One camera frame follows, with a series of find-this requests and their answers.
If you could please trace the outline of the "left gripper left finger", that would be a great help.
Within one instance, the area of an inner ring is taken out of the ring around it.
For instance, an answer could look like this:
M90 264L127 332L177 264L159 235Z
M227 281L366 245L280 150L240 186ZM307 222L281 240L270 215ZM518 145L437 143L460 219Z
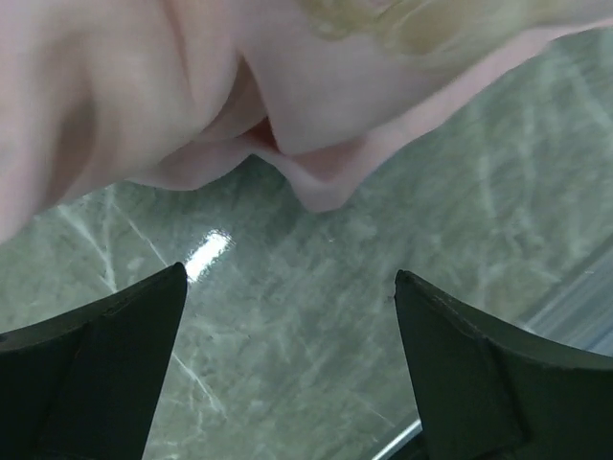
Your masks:
M187 297L182 264L1 334L4 459L140 459Z

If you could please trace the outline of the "cream yellow-edged pillow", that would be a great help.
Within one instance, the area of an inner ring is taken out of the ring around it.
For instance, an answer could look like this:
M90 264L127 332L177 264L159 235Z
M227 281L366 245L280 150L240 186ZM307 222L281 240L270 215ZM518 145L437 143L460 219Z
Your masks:
M299 6L327 39L367 35L408 56L474 52L528 22L524 1L301 1Z

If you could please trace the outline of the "pink pillowcase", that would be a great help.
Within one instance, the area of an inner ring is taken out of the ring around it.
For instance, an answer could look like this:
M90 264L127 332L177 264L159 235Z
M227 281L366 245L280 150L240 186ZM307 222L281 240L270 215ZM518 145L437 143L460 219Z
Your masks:
M2 239L116 182L194 190L253 154L332 210L551 42L612 22L608 1L524 1L487 48L408 56L327 39L300 2L3 2Z

